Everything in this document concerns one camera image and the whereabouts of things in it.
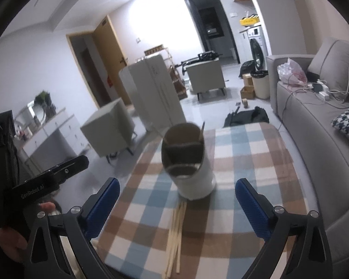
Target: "yellow container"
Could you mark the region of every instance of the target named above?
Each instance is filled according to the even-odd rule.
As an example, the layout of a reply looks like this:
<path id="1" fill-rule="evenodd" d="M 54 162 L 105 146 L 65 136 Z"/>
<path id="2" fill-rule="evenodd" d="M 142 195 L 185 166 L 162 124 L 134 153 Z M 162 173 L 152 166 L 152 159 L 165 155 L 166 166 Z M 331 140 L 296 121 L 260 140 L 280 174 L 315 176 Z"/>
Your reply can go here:
<path id="1" fill-rule="evenodd" d="M 260 19 L 259 18 L 245 18 L 240 20 L 240 24 L 242 26 L 248 26 L 248 25 L 253 25 L 256 23 L 259 23 Z"/>

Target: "blue gripper pad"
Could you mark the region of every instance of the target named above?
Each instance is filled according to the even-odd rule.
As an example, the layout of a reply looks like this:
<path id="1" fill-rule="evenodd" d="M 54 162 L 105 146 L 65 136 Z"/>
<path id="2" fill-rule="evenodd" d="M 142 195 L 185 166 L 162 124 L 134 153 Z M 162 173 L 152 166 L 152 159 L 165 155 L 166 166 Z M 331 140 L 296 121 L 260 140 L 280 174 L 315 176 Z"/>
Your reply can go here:
<path id="1" fill-rule="evenodd" d="M 116 178 L 109 178 L 98 193 L 91 195 L 83 205 L 82 218 L 85 220 L 83 228 L 87 240 L 100 234 L 119 195 L 119 181 Z"/>
<path id="2" fill-rule="evenodd" d="M 265 241 L 269 240 L 272 232 L 269 226 L 269 217 L 259 203 L 262 195 L 258 194 L 245 178 L 242 178 L 235 184 L 235 196 L 257 237 Z"/>

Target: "sofa armrest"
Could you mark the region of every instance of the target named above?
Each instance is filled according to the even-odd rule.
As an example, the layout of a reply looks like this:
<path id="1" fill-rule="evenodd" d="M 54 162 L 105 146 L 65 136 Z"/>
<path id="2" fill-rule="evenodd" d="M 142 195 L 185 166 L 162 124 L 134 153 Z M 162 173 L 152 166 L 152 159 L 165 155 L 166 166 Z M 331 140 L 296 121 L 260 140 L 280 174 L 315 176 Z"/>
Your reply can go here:
<path id="1" fill-rule="evenodd" d="M 278 105 L 276 101 L 276 85 L 279 82 L 277 67 L 287 62 L 290 58 L 297 62 L 301 68 L 306 71 L 315 55 L 270 55 L 266 57 L 266 65 L 269 71 L 270 83 L 270 105 L 275 114 L 278 114 Z"/>

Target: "washing machine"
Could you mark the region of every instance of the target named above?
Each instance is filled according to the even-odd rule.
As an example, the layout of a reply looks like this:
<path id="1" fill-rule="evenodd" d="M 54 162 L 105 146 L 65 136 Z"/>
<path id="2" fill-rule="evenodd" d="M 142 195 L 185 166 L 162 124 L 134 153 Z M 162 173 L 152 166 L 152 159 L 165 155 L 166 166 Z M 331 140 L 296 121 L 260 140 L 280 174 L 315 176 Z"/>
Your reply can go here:
<path id="1" fill-rule="evenodd" d="M 249 43 L 251 46 L 253 60 L 257 70 L 267 70 L 266 57 L 268 49 L 266 48 L 264 33 L 261 26 L 253 27 L 247 30 Z"/>

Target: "checkered tablecloth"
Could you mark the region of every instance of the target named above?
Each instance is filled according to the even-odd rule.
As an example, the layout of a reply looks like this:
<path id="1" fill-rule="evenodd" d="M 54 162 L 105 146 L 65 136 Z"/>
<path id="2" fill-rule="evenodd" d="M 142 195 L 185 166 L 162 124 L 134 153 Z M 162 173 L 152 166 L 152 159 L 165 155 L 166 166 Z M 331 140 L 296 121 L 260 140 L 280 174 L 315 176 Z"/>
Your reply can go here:
<path id="1" fill-rule="evenodd" d="M 172 271 L 172 278 L 237 279 L 263 240 L 235 198 L 236 181 L 247 178 L 258 193 L 289 212 L 306 214 L 307 208 L 291 156 L 274 126 L 209 130 L 204 137 L 217 185 L 208 197 L 188 201 L 181 273 Z M 99 239 L 102 260 L 133 278 L 161 278 L 172 211 L 183 200 L 163 170 L 160 149 L 159 139 L 147 145 Z"/>

